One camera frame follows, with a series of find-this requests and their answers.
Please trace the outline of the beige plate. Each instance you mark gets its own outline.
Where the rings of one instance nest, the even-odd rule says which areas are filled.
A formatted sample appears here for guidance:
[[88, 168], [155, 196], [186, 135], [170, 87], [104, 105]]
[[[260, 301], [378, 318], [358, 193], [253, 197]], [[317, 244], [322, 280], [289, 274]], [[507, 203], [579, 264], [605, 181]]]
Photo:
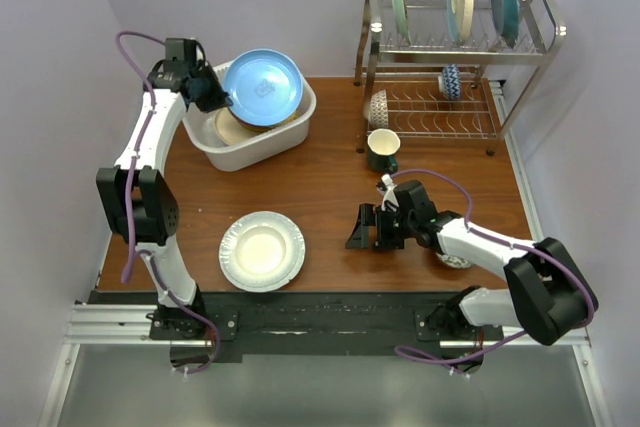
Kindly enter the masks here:
[[227, 108], [218, 111], [214, 125], [218, 136], [227, 145], [244, 142], [250, 139], [253, 134], [253, 132], [243, 126]]

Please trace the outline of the blue rimmed yellow plate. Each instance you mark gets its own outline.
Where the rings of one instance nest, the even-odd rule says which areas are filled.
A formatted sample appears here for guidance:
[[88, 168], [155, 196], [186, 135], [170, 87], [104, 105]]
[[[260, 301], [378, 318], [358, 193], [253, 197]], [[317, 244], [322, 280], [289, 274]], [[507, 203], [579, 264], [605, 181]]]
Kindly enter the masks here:
[[224, 74], [231, 114], [257, 127], [271, 127], [291, 117], [303, 96], [303, 76], [287, 55], [272, 49], [240, 54]]

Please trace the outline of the white scalloped plate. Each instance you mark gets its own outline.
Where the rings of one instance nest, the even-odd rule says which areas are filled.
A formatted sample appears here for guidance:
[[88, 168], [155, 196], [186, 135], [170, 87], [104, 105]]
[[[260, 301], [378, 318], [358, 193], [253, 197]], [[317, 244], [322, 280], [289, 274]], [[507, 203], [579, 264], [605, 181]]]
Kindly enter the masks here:
[[300, 272], [305, 257], [300, 228], [272, 211], [257, 211], [236, 220], [224, 233], [218, 253], [226, 279], [252, 293], [286, 286]]

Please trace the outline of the yellow woven plate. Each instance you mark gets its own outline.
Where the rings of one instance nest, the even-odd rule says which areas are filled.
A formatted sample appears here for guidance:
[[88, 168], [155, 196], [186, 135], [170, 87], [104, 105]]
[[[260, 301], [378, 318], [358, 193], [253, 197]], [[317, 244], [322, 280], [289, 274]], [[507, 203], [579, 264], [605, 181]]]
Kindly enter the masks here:
[[239, 122], [239, 124], [241, 126], [243, 126], [244, 128], [248, 129], [249, 131], [258, 132], [258, 133], [267, 132], [267, 131], [275, 129], [277, 127], [284, 126], [284, 125], [294, 121], [297, 117], [298, 117], [298, 112], [294, 111], [289, 117], [287, 117], [286, 119], [282, 120], [279, 123], [276, 123], [276, 124], [273, 124], [273, 125], [268, 125], [268, 126], [260, 126], [260, 125], [247, 123], [247, 122], [245, 122], [243, 120], [240, 120], [237, 116], [234, 115], [234, 118]]

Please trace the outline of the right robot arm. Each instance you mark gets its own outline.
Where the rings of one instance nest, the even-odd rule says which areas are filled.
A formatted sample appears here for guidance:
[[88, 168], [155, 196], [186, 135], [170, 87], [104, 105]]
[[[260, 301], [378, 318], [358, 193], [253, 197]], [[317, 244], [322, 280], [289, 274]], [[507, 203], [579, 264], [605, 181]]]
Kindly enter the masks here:
[[549, 346], [593, 319], [599, 301], [559, 240], [526, 241], [479, 227], [439, 210], [417, 180], [397, 184], [385, 175], [377, 188], [381, 204], [360, 205], [346, 248], [401, 250], [413, 239], [449, 266], [480, 266], [506, 283], [459, 292], [427, 316], [430, 328], [466, 340], [481, 327], [514, 327]]

